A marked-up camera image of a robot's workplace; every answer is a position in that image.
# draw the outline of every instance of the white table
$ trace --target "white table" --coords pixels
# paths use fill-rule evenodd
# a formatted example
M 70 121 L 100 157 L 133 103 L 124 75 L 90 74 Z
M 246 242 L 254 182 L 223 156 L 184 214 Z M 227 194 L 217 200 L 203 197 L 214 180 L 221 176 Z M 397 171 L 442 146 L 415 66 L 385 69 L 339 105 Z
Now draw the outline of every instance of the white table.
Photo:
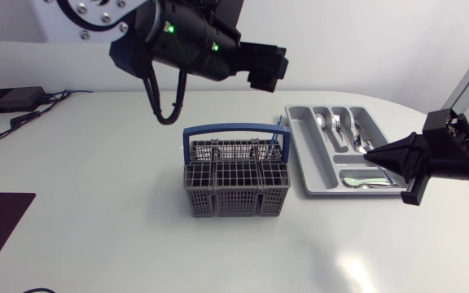
M 315 103 L 365 105 L 390 141 L 425 119 L 335 92 L 188 92 L 171 126 L 144 93 L 62 102 L 0 141 L 0 192 L 37 193 L 0 253 L 0 292 L 469 292 L 465 181 L 431 179 L 421 207 L 313 198 L 292 147 L 281 216 L 191 217 L 183 128 L 274 124 L 286 104 Z

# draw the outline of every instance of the cutlery tray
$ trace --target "cutlery tray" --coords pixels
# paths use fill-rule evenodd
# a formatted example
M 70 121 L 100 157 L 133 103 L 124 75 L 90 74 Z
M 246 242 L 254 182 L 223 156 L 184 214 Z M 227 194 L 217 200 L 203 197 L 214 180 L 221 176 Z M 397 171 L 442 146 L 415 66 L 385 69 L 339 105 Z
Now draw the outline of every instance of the cutlery tray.
M 384 178 L 377 167 L 354 149 L 359 133 L 366 151 L 388 143 L 370 113 L 359 106 L 290 105 L 285 107 L 305 189 L 310 195 L 397 195 L 407 185 L 401 176 L 384 169 L 398 187 L 361 189 L 346 186 L 343 178 Z M 322 115 L 325 127 L 316 121 Z M 340 129 L 335 127 L 340 116 Z

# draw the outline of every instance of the screw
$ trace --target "screw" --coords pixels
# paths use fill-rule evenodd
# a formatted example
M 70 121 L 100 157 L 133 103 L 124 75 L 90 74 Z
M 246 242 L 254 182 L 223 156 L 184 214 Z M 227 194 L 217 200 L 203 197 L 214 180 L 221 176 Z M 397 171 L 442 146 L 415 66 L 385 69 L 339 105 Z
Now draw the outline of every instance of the screw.
M 90 39 L 90 33 L 87 30 L 83 30 L 81 33 L 79 33 L 79 37 L 85 41 L 88 41 Z
M 110 15 L 108 13 L 104 12 L 103 15 L 101 16 L 101 20 L 105 24 L 109 24 L 112 21 L 112 18 L 110 17 Z
M 86 8 L 86 5 L 84 5 L 84 3 L 79 3 L 79 5 L 77 5 L 77 12 L 79 14 L 86 14 L 86 12 L 88 12 L 88 8 Z
M 121 22 L 121 24 L 119 25 L 119 30 L 121 31 L 121 33 L 126 33 L 128 31 L 128 24 L 125 22 Z

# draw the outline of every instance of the gray plastic basket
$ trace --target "gray plastic basket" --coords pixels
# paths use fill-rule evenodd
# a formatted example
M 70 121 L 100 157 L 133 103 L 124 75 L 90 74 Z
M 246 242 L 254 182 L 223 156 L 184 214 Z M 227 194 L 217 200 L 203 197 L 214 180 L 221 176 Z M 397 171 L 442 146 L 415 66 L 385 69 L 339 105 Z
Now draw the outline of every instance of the gray plastic basket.
M 275 140 L 189 141 L 191 135 L 257 131 Z M 184 129 L 184 188 L 195 217 L 278 216 L 291 186 L 287 171 L 290 129 L 277 125 L 218 124 Z

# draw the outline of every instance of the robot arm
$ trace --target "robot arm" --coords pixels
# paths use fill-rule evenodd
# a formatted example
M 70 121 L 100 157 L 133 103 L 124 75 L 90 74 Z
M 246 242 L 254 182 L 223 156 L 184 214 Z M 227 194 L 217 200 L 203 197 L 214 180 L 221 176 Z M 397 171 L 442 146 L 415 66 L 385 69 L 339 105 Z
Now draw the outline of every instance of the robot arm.
M 110 42 L 115 65 L 143 80 L 158 121 L 176 121 L 188 73 L 221 81 L 249 71 L 251 87 L 273 92 L 286 49 L 243 43 L 243 0 L 0 0 L 0 41 Z M 173 113 L 162 116 L 153 61 L 179 68 Z

